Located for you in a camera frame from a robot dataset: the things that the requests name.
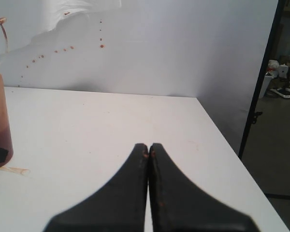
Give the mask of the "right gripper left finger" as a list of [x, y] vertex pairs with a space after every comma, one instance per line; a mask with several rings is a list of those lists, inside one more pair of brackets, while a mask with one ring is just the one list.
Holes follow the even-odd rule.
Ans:
[[135, 144], [124, 164], [103, 187], [52, 217], [44, 231], [144, 231], [148, 157], [147, 146]]

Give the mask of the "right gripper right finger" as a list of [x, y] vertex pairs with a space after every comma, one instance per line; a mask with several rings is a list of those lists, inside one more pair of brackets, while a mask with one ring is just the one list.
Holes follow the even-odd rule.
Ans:
[[248, 215], [215, 199], [190, 181], [162, 144], [149, 150], [148, 181], [155, 232], [256, 232]]

